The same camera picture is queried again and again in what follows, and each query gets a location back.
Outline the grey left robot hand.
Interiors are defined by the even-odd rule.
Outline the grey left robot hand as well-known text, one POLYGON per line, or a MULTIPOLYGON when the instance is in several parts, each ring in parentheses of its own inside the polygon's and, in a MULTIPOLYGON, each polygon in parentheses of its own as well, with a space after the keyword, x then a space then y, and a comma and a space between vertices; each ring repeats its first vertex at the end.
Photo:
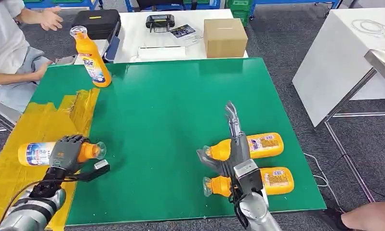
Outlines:
POLYGON ((63 170, 66 174, 76 173, 82 167, 78 156, 85 142, 90 140, 82 135, 64 136, 59 139, 49 157, 50 169, 63 170))

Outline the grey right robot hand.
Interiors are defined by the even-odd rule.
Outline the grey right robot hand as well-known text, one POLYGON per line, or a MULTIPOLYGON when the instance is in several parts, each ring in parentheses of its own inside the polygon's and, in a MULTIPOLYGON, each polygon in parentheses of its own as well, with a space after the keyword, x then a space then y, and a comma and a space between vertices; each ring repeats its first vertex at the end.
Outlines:
POLYGON ((251 158, 250 149, 246 134, 241 130, 239 117, 234 104, 228 101, 225 110, 231 139, 229 157, 225 161, 216 160, 208 156, 202 148, 197 150, 197 155, 201 163, 217 174, 224 177, 234 177, 234 167, 251 158))

